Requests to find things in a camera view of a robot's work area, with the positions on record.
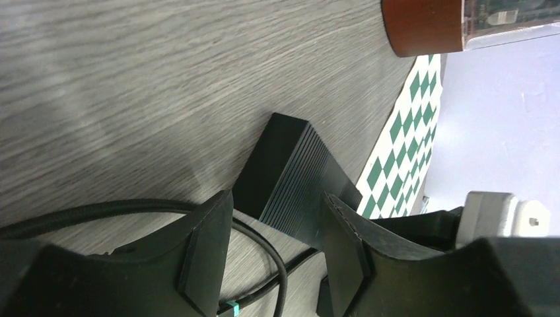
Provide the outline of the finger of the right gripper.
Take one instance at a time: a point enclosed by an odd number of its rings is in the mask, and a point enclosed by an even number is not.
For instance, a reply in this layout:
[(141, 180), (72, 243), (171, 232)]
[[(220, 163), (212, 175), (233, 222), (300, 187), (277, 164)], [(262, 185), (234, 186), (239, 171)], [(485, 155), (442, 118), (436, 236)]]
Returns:
[(372, 222), (409, 241), (441, 252), (455, 249), (463, 207), (421, 215), (373, 219)]

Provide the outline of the small black blue switch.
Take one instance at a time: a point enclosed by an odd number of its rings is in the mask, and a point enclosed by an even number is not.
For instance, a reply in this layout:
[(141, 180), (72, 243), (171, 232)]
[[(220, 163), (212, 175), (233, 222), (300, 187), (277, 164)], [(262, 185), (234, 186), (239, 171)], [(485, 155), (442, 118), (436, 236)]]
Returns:
[(362, 195), (311, 123), (273, 113), (232, 188), (234, 208), (321, 250), (321, 196), (352, 209)]

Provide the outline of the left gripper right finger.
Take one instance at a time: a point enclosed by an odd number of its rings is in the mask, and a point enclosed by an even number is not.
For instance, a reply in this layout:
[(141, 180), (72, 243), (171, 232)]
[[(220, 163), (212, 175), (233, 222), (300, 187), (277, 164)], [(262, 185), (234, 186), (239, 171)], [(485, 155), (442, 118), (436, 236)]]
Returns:
[(319, 316), (558, 316), (559, 239), (481, 237), (441, 252), (322, 196)]

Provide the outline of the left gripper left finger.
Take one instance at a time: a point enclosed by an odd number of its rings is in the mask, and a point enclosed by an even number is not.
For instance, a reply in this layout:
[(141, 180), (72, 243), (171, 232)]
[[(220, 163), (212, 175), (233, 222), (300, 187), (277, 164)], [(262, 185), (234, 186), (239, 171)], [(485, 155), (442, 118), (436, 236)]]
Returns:
[[(85, 256), (40, 235), (98, 218), (172, 212), (181, 217), (111, 254)], [(2, 316), (215, 316), (233, 197), (201, 205), (163, 199), (95, 203), (1, 229)]]

